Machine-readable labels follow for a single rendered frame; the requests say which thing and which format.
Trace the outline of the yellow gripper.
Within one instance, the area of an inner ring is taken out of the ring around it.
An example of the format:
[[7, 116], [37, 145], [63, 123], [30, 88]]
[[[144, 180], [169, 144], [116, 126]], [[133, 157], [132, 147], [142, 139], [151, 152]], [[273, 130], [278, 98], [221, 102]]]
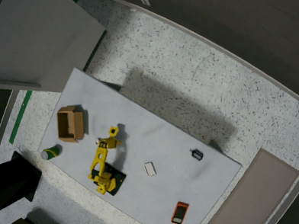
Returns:
[[116, 149], [117, 148], [117, 145], [120, 145], [121, 142], [118, 142], [118, 140], [114, 140], [114, 136], [116, 136], [117, 134], [117, 131], [118, 131], [118, 128], [117, 127], [113, 127], [111, 126], [108, 134], [110, 134], [109, 138], [107, 138], [108, 140], [112, 141], [112, 146], [110, 149]]

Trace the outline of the green drink can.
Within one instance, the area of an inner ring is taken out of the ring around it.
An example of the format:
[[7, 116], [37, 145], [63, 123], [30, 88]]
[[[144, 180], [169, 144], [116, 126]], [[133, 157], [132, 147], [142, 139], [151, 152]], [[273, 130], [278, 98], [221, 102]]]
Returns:
[[52, 158], [57, 157], [58, 155], [59, 155], [59, 150], [55, 146], [48, 149], [44, 149], [40, 154], [43, 160], [50, 160]]

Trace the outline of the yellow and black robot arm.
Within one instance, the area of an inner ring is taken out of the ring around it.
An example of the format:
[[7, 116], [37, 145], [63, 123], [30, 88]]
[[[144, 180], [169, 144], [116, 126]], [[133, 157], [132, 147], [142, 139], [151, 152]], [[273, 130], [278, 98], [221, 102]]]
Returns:
[[[90, 166], [91, 174], [88, 175], [88, 179], [98, 182], [99, 186], [97, 188], [97, 191], [102, 194], [106, 191], [106, 189], [111, 192], [112, 189], [116, 188], [116, 178], [112, 178], [111, 180], [109, 180], [111, 174], [107, 172], [103, 174], [104, 164], [108, 155], [108, 149], [111, 148], [111, 146], [112, 142], [110, 140], [100, 139], [98, 147], [96, 149], [94, 161]], [[100, 154], [102, 154], [101, 158]], [[100, 163], [100, 171], [95, 170], [95, 166], [98, 163]]]

